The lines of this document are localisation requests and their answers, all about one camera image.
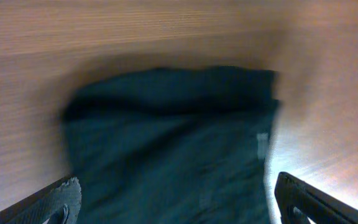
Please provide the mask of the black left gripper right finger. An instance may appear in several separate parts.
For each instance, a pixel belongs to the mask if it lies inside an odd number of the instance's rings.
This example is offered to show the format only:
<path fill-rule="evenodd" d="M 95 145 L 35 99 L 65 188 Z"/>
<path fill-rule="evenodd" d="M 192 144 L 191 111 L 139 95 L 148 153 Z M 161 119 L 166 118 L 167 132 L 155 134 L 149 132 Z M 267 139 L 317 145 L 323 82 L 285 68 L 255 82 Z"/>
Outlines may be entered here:
<path fill-rule="evenodd" d="M 358 224 L 358 210 L 295 176 L 281 172 L 275 198 L 283 224 Z"/>

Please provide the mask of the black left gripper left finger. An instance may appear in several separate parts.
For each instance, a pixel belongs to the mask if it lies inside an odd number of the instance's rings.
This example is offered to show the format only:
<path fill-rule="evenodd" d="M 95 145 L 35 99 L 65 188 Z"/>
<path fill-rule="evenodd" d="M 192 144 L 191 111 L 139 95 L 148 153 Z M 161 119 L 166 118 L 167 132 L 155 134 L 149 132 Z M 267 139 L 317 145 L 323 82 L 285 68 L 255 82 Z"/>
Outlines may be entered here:
<path fill-rule="evenodd" d="M 0 211 L 0 224 L 76 224 L 81 208 L 77 177 L 64 177 Z"/>

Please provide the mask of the black shorts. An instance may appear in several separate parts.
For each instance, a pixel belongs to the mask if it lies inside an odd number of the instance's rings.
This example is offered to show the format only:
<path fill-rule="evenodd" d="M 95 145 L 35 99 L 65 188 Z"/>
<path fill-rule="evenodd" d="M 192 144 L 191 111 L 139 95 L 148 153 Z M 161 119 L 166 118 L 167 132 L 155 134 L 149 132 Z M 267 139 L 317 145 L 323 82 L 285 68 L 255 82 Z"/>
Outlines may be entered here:
<path fill-rule="evenodd" d="M 79 223 L 268 223 L 275 72 L 157 68 L 79 89 L 62 115 Z"/>

